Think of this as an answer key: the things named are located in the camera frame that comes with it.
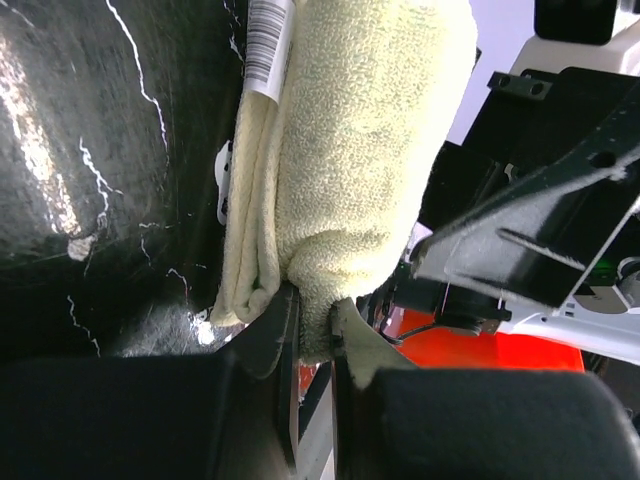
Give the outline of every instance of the white label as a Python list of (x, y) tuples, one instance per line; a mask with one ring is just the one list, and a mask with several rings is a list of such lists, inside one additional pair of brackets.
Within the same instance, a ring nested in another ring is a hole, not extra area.
[(218, 222), (220, 222), (220, 225), (227, 224), (231, 155), (231, 141), (227, 140), (218, 152), (218, 155), (216, 155), (216, 162), (214, 166), (216, 184), (218, 185)]
[(251, 0), (244, 88), (276, 103), (284, 84), (295, 5), (292, 0)]

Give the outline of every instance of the barcode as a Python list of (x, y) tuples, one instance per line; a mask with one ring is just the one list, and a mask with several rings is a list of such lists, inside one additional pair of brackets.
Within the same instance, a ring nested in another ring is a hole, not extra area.
[(267, 0), (252, 0), (247, 25), (245, 79), (269, 82), (287, 11)]

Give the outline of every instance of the barcode label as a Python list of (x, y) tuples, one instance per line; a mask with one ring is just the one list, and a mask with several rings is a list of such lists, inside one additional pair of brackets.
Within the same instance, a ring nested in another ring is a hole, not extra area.
[(294, 15), (292, 0), (250, 0), (244, 88), (276, 103), (284, 84)]

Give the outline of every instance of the wire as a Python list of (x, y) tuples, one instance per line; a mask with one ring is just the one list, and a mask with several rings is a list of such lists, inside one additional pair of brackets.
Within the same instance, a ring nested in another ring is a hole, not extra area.
[(439, 327), (440, 325), (435, 325), (435, 324), (423, 325), (422, 327), (414, 328), (413, 330), (409, 330), (408, 332), (405, 332), (402, 335), (398, 335), (395, 338), (390, 337), (389, 335), (384, 333), (384, 330), (381, 328), (380, 335), (390, 344), (399, 346), (399, 345), (402, 345), (406, 339), (411, 338), (414, 335), (418, 335), (419, 333), (422, 333), (422, 332), (428, 332), (429, 330), (434, 330)]

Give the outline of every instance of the yellow towel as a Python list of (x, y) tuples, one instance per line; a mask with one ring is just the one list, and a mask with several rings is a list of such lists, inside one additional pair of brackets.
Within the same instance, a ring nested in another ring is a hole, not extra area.
[(467, 0), (298, 1), (279, 105), (241, 101), (212, 321), (251, 322), (288, 279), (302, 354), (326, 357), (330, 306), (373, 291), (403, 253), (476, 36)]

